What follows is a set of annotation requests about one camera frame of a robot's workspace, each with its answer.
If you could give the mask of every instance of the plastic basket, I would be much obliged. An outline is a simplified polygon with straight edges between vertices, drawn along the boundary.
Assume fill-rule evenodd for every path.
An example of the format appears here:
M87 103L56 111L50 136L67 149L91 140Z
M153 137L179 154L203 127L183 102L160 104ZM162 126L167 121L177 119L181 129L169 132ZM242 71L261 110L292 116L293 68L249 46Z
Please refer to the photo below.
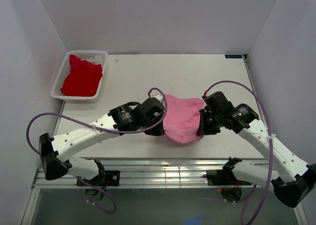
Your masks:
M102 73L103 76L99 82L98 90L94 96L66 96L62 94L60 88L63 87L65 78L70 73L70 63L69 63L69 55L75 55L82 60L87 60L89 62L93 62L93 64L101 64L102 65ZM98 95L100 92L102 80L104 77L104 71L108 63L108 53L105 51L97 51L97 50L73 50L66 53L63 62L60 65L57 76L55 78L53 87L50 91L50 95L53 98L62 99L64 101L78 101L78 102L96 102L98 100Z

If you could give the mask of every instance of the pink cloth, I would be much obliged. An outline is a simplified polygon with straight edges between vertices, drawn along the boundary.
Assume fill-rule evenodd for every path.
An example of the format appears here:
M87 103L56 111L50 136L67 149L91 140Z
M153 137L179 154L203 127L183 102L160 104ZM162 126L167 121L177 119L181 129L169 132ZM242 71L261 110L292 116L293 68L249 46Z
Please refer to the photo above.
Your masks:
M197 136L199 126L199 111L203 108L204 100L199 98L178 99L166 94L168 103L167 115L163 120L165 137L179 143L199 141Z

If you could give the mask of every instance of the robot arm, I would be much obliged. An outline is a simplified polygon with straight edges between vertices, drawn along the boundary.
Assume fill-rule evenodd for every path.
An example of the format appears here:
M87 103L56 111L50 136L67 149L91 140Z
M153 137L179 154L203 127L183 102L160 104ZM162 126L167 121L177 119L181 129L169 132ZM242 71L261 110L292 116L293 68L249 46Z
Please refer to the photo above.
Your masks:
M74 155L96 143L120 136L116 131L137 131L148 128L157 123L163 116L164 106L159 96L151 97L142 104L129 102L121 105L90 125L62 135L50 137L43 134L39 137L39 154L47 180L55 180L69 174L82 177L92 185L102 185L104 182L104 168L97 160L87 160ZM111 132L97 130L106 128ZM162 123L151 130L147 135L163 135Z
M267 160L269 160L270 145L267 128L258 115L245 104L233 107L222 92L216 92L203 97L206 108L201 110L200 126L197 135L215 135L221 127L233 130L240 137L251 143ZM269 190L273 190L277 198L289 207L296 207L316 184L316 164L309 165L298 158L273 137L273 166ZM214 175L228 178L228 181L247 181L265 186L268 170L259 168L241 159L233 158Z

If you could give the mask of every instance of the white table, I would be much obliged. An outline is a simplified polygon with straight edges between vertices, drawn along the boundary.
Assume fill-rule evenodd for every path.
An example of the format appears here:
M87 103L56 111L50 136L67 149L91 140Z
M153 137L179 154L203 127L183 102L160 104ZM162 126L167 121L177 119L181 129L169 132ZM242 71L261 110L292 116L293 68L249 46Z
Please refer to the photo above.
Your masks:
M109 110L129 101L143 102L151 87L178 98L201 97L220 80L234 80L251 88L242 59L225 59L224 55L156 54L110 55L97 103L65 103L63 114L90 123ZM242 87L220 84L234 106L248 104L259 112L253 96ZM57 134L79 125L61 119ZM219 159L240 157L263 158L248 142L234 132L222 129L217 135L205 136L199 142L177 144L165 137L145 134L123 135L96 144L77 154L85 158L186 158Z

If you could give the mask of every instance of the white wall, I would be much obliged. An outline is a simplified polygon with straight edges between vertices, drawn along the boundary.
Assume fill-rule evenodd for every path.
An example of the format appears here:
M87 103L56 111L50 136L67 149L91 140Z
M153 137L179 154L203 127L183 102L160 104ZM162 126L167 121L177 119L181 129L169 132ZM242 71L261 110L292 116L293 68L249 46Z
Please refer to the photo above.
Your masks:
M277 0L249 53L254 85L277 137L316 163L316 1ZM303 201L316 224L316 191Z
M68 50L247 53L276 0L41 0Z
M66 52L40 0L0 0L0 224L20 224L39 157L25 130L38 113L58 111L50 88ZM39 120L32 142L55 119Z

